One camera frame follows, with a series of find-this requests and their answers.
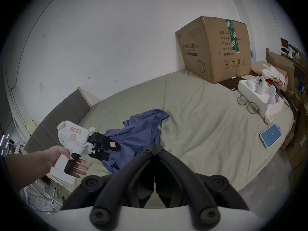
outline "phone screen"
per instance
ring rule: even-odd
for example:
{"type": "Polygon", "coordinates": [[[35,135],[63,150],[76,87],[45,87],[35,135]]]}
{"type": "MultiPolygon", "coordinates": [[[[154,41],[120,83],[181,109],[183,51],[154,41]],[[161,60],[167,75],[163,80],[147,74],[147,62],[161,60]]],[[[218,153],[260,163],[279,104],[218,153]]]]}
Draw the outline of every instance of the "phone screen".
{"type": "Polygon", "coordinates": [[[272,144],[274,144],[281,135],[282,131],[280,127],[277,125],[277,123],[272,125],[268,130],[261,133],[261,136],[267,147],[270,147],[272,144]]]}

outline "green tape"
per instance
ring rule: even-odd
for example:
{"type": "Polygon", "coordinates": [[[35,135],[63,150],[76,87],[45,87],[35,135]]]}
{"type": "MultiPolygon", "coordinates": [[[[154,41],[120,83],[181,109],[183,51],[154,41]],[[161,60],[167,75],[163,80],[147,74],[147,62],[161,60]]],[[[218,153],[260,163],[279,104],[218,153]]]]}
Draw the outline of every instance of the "green tape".
{"type": "Polygon", "coordinates": [[[235,30],[233,27],[233,23],[231,20],[225,20],[227,23],[227,27],[229,29],[229,33],[230,33],[230,39],[231,39],[231,45],[232,45],[232,49],[236,50],[236,53],[240,53],[240,50],[238,48],[238,43],[237,43],[237,38],[236,38],[236,34],[235,34],[235,30]]]}

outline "blue cloth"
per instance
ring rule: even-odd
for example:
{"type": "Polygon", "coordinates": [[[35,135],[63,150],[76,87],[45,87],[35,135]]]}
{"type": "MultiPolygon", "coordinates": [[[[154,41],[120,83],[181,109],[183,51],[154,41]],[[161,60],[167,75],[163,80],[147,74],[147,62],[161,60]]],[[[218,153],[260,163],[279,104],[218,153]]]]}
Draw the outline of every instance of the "blue cloth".
{"type": "Polygon", "coordinates": [[[159,144],[158,125],[168,116],[163,110],[149,110],[132,115],[129,120],[123,122],[125,128],[107,130],[104,135],[118,142],[121,149],[118,152],[106,151],[110,155],[108,161],[102,161],[105,168],[110,173],[116,173],[150,144],[159,144]]]}

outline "smartphone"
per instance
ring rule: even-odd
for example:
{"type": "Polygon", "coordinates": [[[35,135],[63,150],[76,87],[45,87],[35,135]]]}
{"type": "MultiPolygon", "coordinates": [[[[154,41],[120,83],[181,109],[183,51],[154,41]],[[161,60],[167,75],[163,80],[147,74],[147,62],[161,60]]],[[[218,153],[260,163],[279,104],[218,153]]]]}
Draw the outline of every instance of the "smartphone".
{"type": "Polygon", "coordinates": [[[282,130],[277,123],[271,125],[264,132],[260,133],[260,139],[264,144],[265,148],[270,148],[282,135],[282,130]]]}

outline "gray upholstered headboard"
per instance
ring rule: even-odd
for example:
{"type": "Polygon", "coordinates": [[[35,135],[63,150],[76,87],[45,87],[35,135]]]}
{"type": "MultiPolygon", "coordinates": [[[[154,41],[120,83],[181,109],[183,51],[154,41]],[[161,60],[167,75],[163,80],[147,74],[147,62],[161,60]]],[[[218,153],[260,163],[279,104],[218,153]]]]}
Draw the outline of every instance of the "gray upholstered headboard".
{"type": "Polygon", "coordinates": [[[54,145],[61,145],[58,139],[58,124],[66,120],[79,124],[89,110],[90,106],[77,89],[56,106],[38,125],[26,143],[25,151],[31,153],[47,150],[54,145]]]}

